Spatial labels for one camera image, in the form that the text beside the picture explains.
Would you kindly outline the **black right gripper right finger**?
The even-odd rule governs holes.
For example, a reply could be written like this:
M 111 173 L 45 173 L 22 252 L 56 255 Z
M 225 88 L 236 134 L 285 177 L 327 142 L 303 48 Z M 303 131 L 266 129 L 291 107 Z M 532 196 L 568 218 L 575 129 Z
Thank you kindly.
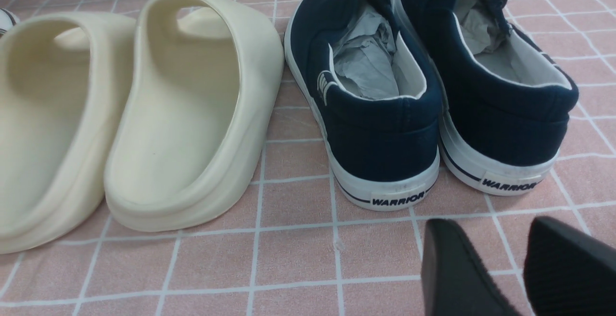
M 523 269 L 537 316 L 613 316 L 616 251 L 549 216 L 532 220 Z

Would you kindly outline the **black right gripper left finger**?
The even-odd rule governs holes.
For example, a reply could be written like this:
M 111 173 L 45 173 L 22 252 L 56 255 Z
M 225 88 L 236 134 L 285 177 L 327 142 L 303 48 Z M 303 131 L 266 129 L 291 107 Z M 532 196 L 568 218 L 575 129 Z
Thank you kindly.
M 463 228 L 425 224 L 422 289 L 427 316 L 519 316 L 497 287 Z

